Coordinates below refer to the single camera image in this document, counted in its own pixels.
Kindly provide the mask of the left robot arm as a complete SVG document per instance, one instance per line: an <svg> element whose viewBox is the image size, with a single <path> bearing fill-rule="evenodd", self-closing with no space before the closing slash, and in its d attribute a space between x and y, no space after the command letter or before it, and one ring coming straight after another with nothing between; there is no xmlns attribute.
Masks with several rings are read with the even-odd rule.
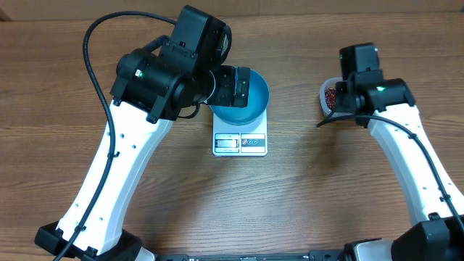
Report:
<svg viewBox="0 0 464 261"><path fill-rule="evenodd" d="M38 229L35 243L80 260L155 260L123 222L148 161L181 110L201 104L245 107L250 69L225 65L231 29L185 6L162 35L117 63L107 125L93 162L64 216Z"/></svg>

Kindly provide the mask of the teal metal bowl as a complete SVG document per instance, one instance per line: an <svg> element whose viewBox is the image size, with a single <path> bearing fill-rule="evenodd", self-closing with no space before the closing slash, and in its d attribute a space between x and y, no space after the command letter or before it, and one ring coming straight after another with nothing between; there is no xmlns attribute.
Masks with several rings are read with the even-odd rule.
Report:
<svg viewBox="0 0 464 261"><path fill-rule="evenodd" d="M246 107L220 107L210 105L213 115L229 125L241 126L253 123L265 114L270 101L270 90L265 79L250 70L249 96Z"/></svg>

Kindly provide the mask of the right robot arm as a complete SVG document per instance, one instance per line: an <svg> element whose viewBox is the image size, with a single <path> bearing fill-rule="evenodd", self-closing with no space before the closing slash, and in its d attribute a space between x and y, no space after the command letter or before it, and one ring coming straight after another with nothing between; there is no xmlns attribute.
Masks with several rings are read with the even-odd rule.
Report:
<svg viewBox="0 0 464 261"><path fill-rule="evenodd" d="M401 78L387 80L373 43L339 51L337 111L367 128L383 149L407 202L411 227L395 240L352 245L351 260L462 260L463 194L452 182Z"/></svg>

